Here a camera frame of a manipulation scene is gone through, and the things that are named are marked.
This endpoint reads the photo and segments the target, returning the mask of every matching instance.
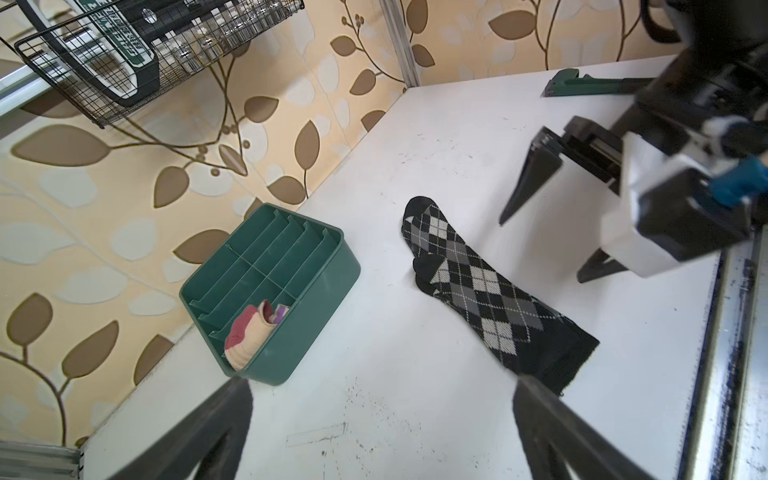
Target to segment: sock toe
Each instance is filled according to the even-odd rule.
[[[413,197],[408,201],[406,205],[406,211],[402,215],[402,218],[416,217],[424,213],[430,205],[435,204],[435,201],[428,197]]]

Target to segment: leaf pattern wallpaper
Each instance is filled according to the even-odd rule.
[[[676,54],[638,0],[400,0],[423,85]],[[670,27],[662,8],[651,16]]]
[[[0,439],[85,442],[191,326],[186,278],[311,197],[401,79],[378,0],[322,0],[105,130],[53,91],[3,118]]]

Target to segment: argyle sock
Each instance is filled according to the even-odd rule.
[[[414,197],[402,235],[415,259],[416,285],[461,314],[498,360],[560,394],[598,341],[512,285],[453,230],[434,201]]]

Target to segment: white table surface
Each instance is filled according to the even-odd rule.
[[[581,72],[647,77],[670,60]],[[251,383],[238,478],[530,478],[515,375],[413,283],[400,225],[416,195],[434,199],[510,281],[600,340],[563,400],[653,476],[676,475],[717,258],[577,283],[615,197],[572,162],[498,225],[542,125],[559,132],[578,114],[608,126],[631,102],[541,98],[553,74],[408,90],[302,206],[344,230],[362,273],[285,384]],[[92,437],[86,480],[116,472],[226,380],[191,330]],[[320,440],[328,435],[338,436]]]

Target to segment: wire basket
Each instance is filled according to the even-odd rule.
[[[72,1],[84,13],[52,26],[35,20],[33,0],[20,1],[38,33],[14,47],[102,128],[304,8],[303,0]]]

